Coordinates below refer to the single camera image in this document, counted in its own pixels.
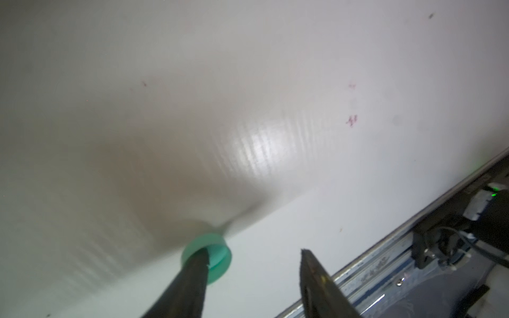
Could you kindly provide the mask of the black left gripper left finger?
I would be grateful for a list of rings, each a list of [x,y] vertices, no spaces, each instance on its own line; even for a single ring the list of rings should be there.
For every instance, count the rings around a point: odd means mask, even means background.
[[[144,317],[201,318],[208,285],[209,253],[194,253]]]

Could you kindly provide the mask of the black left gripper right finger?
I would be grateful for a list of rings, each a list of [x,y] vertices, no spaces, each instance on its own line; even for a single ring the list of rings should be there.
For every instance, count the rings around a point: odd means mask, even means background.
[[[361,317],[308,249],[301,250],[300,292],[307,318]]]

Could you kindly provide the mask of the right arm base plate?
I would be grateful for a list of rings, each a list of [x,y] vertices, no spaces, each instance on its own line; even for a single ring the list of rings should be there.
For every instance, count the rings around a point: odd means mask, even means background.
[[[447,196],[412,232],[412,258],[419,269],[433,260],[453,265],[461,253],[470,250],[507,268],[507,260],[476,243],[508,254],[508,157]]]

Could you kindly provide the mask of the green cap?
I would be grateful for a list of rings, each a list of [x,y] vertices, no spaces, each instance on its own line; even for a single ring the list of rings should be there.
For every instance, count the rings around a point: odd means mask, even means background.
[[[228,271],[233,258],[232,251],[221,235],[206,233],[186,245],[181,254],[181,267],[184,267],[192,255],[201,249],[206,249],[209,254],[207,284],[211,285]]]

